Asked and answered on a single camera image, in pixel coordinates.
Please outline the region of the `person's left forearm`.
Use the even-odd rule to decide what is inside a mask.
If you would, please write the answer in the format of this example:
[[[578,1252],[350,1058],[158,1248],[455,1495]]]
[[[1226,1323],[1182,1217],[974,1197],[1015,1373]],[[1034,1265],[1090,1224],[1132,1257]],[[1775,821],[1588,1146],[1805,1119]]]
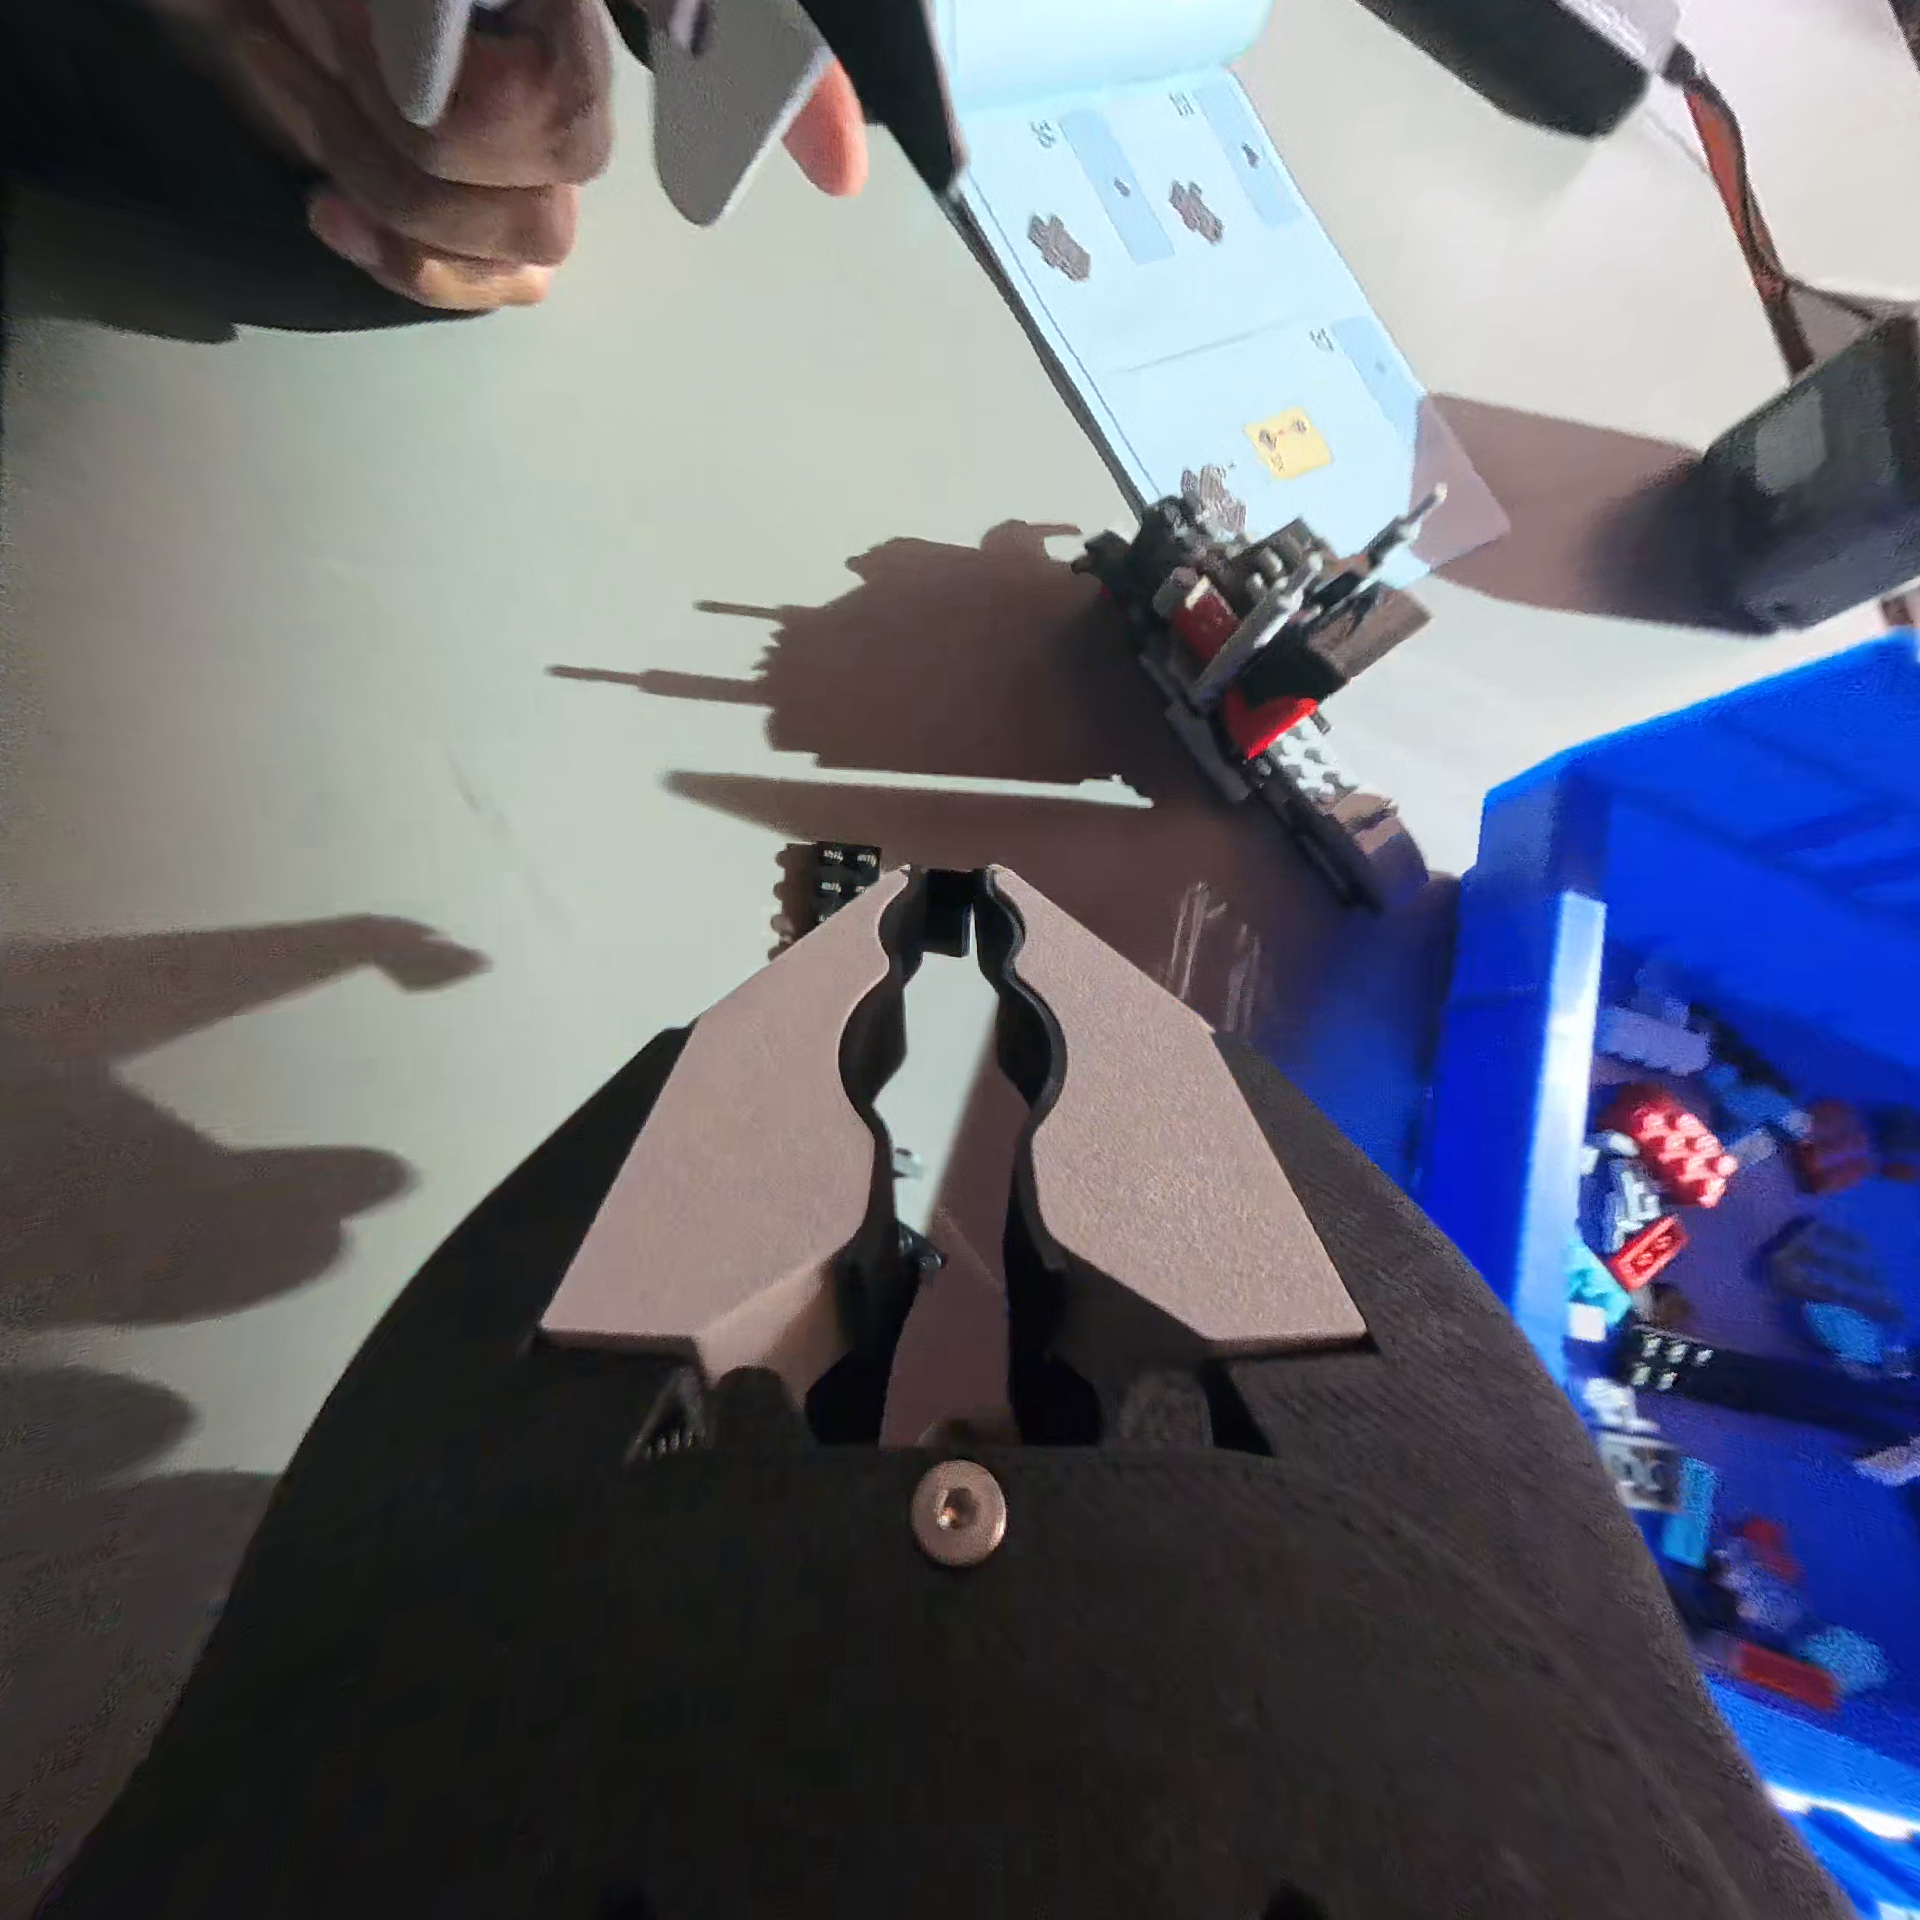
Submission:
[[[20,312],[224,347],[465,324],[320,246],[320,176],[141,2],[3,2],[3,292]]]

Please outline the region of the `toy brick truck model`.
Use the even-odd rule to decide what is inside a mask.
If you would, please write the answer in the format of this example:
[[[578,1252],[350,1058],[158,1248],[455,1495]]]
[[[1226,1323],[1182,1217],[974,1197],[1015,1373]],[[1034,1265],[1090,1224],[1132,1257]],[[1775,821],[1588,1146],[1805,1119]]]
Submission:
[[[1448,502],[1421,493],[1357,553],[1305,518],[1247,538],[1163,497],[1129,538],[1101,532],[1072,558],[1119,615],[1168,730],[1229,802],[1261,806],[1343,907],[1388,913],[1426,889],[1426,859],[1390,797],[1329,749],[1329,702],[1426,625],[1385,568]]]

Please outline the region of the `blue plastic bin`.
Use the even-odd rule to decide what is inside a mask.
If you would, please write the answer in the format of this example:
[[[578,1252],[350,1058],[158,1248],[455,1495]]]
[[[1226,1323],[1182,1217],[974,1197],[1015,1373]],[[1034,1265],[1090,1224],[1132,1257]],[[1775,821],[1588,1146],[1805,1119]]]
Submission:
[[[1416,1188],[1567,1394],[1598,1020],[1643,973],[1916,1065],[1916,632],[1613,730],[1483,806]],[[1883,1745],[1705,1674],[1842,1896],[1916,1917],[1916,1725]]]

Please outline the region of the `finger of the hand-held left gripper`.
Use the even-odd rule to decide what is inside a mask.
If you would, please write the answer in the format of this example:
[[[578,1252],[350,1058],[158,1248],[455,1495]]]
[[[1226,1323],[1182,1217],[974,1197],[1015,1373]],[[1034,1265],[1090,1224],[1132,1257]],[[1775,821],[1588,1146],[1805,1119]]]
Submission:
[[[802,2],[845,70],[868,125],[884,126],[930,189],[951,196],[968,167],[935,2]]]
[[[652,163],[670,206],[711,227],[831,70],[800,2],[650,2]]]

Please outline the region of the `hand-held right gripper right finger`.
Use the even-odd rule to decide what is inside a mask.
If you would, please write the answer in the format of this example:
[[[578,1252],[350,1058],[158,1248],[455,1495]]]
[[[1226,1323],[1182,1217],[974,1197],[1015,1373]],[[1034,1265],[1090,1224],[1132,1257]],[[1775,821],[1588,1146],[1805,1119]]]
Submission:
[[[1011,867],[979,871],[995,1060],[1027,1100],[1009,1299],[1060,1361],[1240,1361],[1368,1340],[1210,1024]]]

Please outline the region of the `dark grey cube device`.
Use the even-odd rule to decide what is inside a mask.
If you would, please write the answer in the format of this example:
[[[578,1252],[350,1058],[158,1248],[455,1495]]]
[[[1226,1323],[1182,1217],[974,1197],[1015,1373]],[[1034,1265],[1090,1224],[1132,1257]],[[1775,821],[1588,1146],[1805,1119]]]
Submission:
[[[1756,632],[1916,583],[1916,309],[1727,428],[1699,465],[1702,575]]]

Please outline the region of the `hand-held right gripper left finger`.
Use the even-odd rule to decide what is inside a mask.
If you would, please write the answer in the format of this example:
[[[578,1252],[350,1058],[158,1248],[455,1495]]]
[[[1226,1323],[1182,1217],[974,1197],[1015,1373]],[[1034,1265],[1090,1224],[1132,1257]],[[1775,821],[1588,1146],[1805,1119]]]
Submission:
[[[868,1217],[874,1133],[841,1035],[888,981],[893,871],[693,1022],[539,1331],[564,1350],[822,1379],[834,1268]]]

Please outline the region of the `black rectangular box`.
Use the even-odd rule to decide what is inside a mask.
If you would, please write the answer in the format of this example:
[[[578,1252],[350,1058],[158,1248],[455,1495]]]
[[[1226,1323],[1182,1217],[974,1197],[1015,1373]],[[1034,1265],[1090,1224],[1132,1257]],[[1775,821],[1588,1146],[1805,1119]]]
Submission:
[[[1613,134],[1678,46],[1678,2],[1364,2],[1483,102],[1567,137]]]

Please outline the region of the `person's left hand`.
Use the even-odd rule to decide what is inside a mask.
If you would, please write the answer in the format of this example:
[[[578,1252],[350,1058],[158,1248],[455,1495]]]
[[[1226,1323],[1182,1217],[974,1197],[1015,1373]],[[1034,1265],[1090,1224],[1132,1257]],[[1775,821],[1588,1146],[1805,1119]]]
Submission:
[[[512,2],[469,25],[445,115],[395,109],[369,2],[151,2],[305,184],[310,234],[445,312],[539,305],[610,161],[603,2]]]

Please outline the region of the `light blue instruction booklet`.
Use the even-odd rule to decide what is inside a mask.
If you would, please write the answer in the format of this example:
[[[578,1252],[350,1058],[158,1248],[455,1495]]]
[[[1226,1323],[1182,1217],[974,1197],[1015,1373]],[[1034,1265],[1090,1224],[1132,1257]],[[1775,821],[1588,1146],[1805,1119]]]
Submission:
[[[1448,497],[1390,583],[1510,532],[1234,63],[1270,2],[935,2],[952,223],[1132,505],[1357,553]]]

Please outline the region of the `black studded brick plate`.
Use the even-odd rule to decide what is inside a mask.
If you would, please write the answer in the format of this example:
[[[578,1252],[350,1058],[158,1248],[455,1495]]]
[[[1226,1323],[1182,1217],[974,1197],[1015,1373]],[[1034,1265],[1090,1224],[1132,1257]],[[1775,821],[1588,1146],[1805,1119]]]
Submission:
[[[776,859],[776,952],[881,877],[881,850],[864,841],[789,841]]]

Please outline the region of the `pile of mixed toy bricks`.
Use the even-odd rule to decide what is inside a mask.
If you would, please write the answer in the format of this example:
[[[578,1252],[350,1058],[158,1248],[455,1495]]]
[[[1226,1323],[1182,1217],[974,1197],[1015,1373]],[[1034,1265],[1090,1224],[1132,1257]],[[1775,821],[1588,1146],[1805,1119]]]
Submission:
[[[1705,1667],[1916,1721],[1916,1065],[1660,995],[1598,1020],[1565,1364]]]

